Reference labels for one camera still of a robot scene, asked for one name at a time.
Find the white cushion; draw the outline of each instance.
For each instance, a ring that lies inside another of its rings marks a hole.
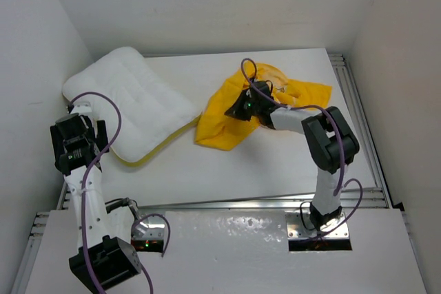
[[[87,91],[102,93],[119,107],[123,123],[112,149],[126,162],[138,162],[200,113],[162,82],[133,48],[110,52],[63,86],[69,101]],[[90,102],[94,117],[105,120],[110,140],[118,125],[114,108],[98,96],[84,96],[79,101]]]

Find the yellow trim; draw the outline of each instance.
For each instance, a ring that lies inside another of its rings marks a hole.
[[[126,160],[123,160],[119,156],[117,156],[115,153],[114,154],[115,154],[116,158],[118,158],[118,160],[121,163],[123,163],[124,165],[127,165],[128,167],[139,167],[140,165],[143,165],[144,163],[149,161],[151,158],[153,158],[160,150],[162,150],[162,148],[164,148],[165,146],[170,144],[174,139],[178,138],[181,134],[186,132],[191,127],[196,126],[198,124],[199,120],[201,119],[201,116],[202,116],[202,114],[199,115],[198,117],[196,117],[192,122],[184,125],[180,129],[177,129],[175,132],[170,134],[161,144],[159,144],[158,146],[153,148],[153,150],[149,154],[147,154],[142,159],[140,159],[136,162],[128,162]]]

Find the white wall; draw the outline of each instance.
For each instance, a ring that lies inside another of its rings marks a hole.
[[[441,0],[375,0],[351,63],[430,293],[441,293]]]
[[[371,0],[60,0],[92,55],[325,46],[346,52]]]
[[[55,207],[62,177],[49,126],[61,86],[90,55],[58,0],[0,0],[0,293],[9,293],[37,211]]]

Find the crumpled yellow cloth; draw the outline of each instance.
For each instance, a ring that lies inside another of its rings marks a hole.
[[[253,76],[254,66],[250,62],[245,63],[245,72],[248,76]],[[274,86],[274,100],[291,106],[326,107],[332,92],[332,87],[328,85],[289,79],[279,69],[266,63],[257,63],[256,80],[271,81]],[[210,98],[207,109],[199,120],[196,144],[229,151],[259,126],[258,119],[254,117],[247,122],[224,115],[248,85],[240,69],[223,83]]]

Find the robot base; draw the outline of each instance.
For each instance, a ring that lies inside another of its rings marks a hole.
[[[300,212],[290,212],[285,214],[287,221],[287,235],[289,251],[351,251],[351,240],[349,237],[349,230],[347,224],[342,224],[338,229],[332,233],[318,238],[317,240],[308,240],[317,236],[317,230],[313,229],[311,221],[309,220],[309,211],[303,211],[303,220],[307,229],[303,226]],[[337,218],[329,221],[327,224],[321,226],[322,232],[327,232],[334,229],[341,222],[345,220],[345,213],[341,213]]]

